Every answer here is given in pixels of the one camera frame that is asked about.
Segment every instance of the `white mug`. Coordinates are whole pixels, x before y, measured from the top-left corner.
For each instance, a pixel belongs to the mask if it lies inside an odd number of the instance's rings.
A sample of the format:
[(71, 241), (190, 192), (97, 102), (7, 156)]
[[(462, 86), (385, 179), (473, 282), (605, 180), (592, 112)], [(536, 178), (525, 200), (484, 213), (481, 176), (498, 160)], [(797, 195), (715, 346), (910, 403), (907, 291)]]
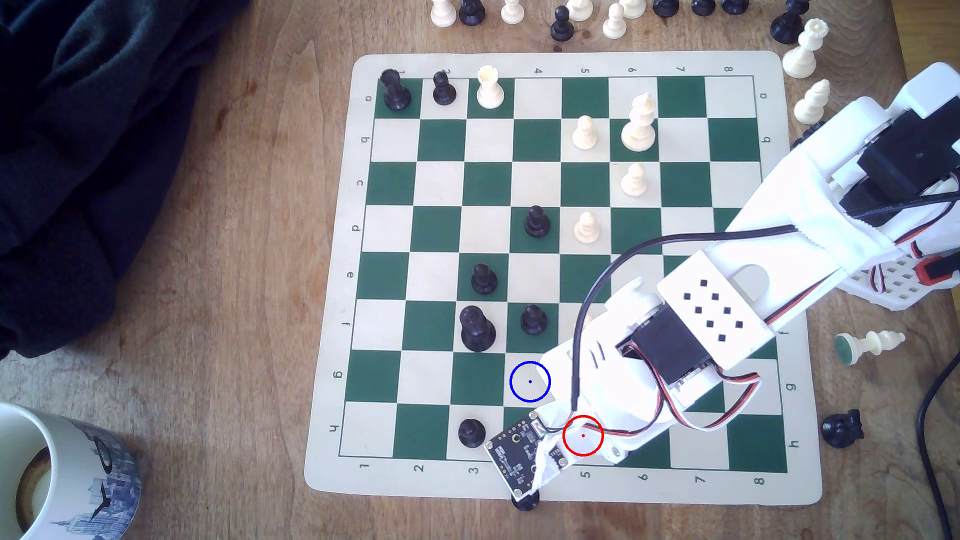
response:
[(0, 403), (0, 540), (118, 540), (140, 487), (113, 433)]

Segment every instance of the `black pawn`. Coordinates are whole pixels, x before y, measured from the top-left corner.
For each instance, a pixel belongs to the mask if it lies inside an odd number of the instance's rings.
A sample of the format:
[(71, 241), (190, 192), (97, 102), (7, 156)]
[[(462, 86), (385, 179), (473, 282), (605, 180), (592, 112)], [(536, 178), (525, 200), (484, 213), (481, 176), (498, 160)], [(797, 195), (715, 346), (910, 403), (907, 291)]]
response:
[(496, 340), (496, 329), (477, 306), (467, 306), (460, 312), (460, 339), (464, 345), (475, 353), (482, 353), (493, 345)]
[(400, 74), (395, 69), (384, 69), (380, 82), (383, 83), (383, 104), (387, 109), (404, 110), (413, 101), (410, 90), (400, 82)]
[(490, 294), (496, 290), (496, 274), (483, 262), (473, 267), (470, 286), (477, 294)]
[(484, 429), (483, 424), (481, 424), (479, 420), (467, 418), (467, 420), (460, 423), (460, 428), (457, 430), (457, 437), (467, 448), (476, 448), (482, 445), (484, 439), (487, 438), (487, 430)]
[(846, 414), (831, 414), (820, 426), (820, 434), (833, 448), (847, 448), (863, 438), (860, 411), (852, 408)]
[(543, 208), (533, 205), (527, 211), (523, 230), (534, 238), (540, 238), (550, 232), (550, 217), (543, 212)]
[(536, 304), (527, 306), (520, 315), (520, 327), (530, 335), (543, 333), (546, 330), (546, 313)]
[(573, 37), (573, 23), (570, 22), (570, 10), (566, 6), (559, 6), (553, 11), (556, 21), (550, 25), (550, 37), (557, 41), (567, 41)]

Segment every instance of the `white pawn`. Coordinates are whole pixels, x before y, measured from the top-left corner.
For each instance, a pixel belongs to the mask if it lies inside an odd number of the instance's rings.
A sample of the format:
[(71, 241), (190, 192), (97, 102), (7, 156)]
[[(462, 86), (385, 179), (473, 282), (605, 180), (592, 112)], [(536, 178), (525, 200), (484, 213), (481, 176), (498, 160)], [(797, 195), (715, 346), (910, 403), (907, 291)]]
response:
[(830, 81), (824, 79), (819, 83), (814, 83), (810, 90), (806, 91), (804, 99), (797, 102), (793, 108), (793, 117), (801, 124), (816, 124), (824, 117), (824, 105), (830, 96)]
[(446, 28), (457, 20), (457, 11), (450, 5), (450, 0), (433, 0), (433, 9), (430, 10), (430, 20), (433, 24)]
[(503, 103), (503, 86), (497, 81), (499, 73), (492, 65), (485, 65), (477, 71), (480, 87), (477, 89), (477, 103), (484, 109), (496, 109)]
[(627, 23), (623, 22), (623, 6), (611, 4), (607, 20), (603, 21), (603, 35), (610, 39), (620, 39), (627, 33)]
[(813, 56), (813, 51), (817, 51), (824, 46), (824, 37), (827, 36), (829, 27), (821, 19), (810, 19), (806, 21), (804, 31), (800, 34), (797, 41), (800, 46), (787, 51), (783, 55), (783, 71), (794, 79), (806, 79), (813, 70), (817, 68), (817, 59)]

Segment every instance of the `white square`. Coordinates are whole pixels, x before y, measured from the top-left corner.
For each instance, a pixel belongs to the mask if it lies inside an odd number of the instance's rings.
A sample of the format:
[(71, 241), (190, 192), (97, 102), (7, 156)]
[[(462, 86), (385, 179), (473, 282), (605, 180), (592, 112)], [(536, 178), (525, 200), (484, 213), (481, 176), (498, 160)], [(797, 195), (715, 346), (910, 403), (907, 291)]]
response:
[(756, 117), (753, 77), (706, 77), (707, 116), (710, 118)]
[(462, 161), (419, 161), (414, 180), (414, 205), (459, 207), (464, 203)]
[(510, 207), (463, 207), (461, 253), (510, 253)]
[(508, 301), (526, 304), (560, 301), (560, 254), (511, 253), (509, 274)]
[(560, 118), (563, 95), (562, 79), (515, 79), (514, 118)]
[(710, 163), (710, 195), (719, 209), (742, 209), (760, 187), (760, 164), (756, 161)]
[(510, 180), (510, 205), (558, 207), (560, 205), (560, 162), (514, 161)]
[(402, 300), (357, 300), (353, 314), (353, 348), (365, 351), (403, 349)]
[(401, 351), (396, 402), (419, 405), (450, 405), (453, 353), (449, 351)]
[(364, 221), (363, 251), (405, 253), (410, 251), (413, 207), (368, 206)]
[(449, 302), (457, 297), (456, 253), (410, 252), (407, 264), (407, 300)]
[(373, 121), (370, 161), (416, 161), (420, 147), (419, 118), (377, 118)]
[(394, 431), (396, 404), (346, 402), (340, 455), (392, 457)]
[(470, 118), (466, 145), (465, 161), (513, 161), (513, 118)]

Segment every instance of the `white chess piece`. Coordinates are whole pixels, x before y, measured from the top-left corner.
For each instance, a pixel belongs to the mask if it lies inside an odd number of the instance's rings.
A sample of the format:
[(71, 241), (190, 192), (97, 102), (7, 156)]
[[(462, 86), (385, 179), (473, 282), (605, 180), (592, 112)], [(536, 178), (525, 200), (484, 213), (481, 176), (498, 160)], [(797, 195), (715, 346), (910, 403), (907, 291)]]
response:
[(631, 197), (639, 197), (647, 190), (646, 172), (643, 165), (634, 163), (627, 169), (627, 174), (620, 180), (620, 188)]
[(503, 87), (497, 81), (499, 73), (492, 65), (485, 65), (477, 71), (480, 87), (477, 89), (477, 103), (484, 109), (496, 109), (503, 104)]
[(627, 33), (627, 23), (623, 22), (623, 6), (613, 3), (607, 20), (603, 21), (603, 35), (610, 39), (620, 39)]
[(654, 122), (654, 100), (649, 93), (634, 98), (630, 109), (630, 121), (620, 132), (620, 141), (634, 152), (649, 150), (657, 140), (657, 133), (651, 124)]
[(827, 36), (827, 32), (829, 27), (823, 20), (806, 21), (804, 31), (797, 39), (800, 46), (783, 55), (783, 71), (794, 79), (809, 77), (817, 68), (817, 59), (814, 58), (813, 51), (824, 46), (824, 37)]
[(830, 96), (830, 81), (824, 79), (814, 83), (806, 91), (804, 99), (797, 102), (793, 108), (793, 117), (801, 124), (816, 124), (824, 117), (824, 105)]
[(500, 10), (500, 18), (507, 24), (517, 24), (523, 20), (523, 6), (520, 6), (520, 0), (505, 0), (503, 9)]
[(450, 5), (450, 0), (433, 0), (433, 9), (430, 10), (430, 21), (433, 24), (446, 28), (457, 20), (457, 11)]
[(600, 225), (597, 224), (597, 216), (593, 215), (593, 212), (580, 214), (580, 219), (573, 226), (573, 235), (584, 244), (595, 242), (600, 237)]

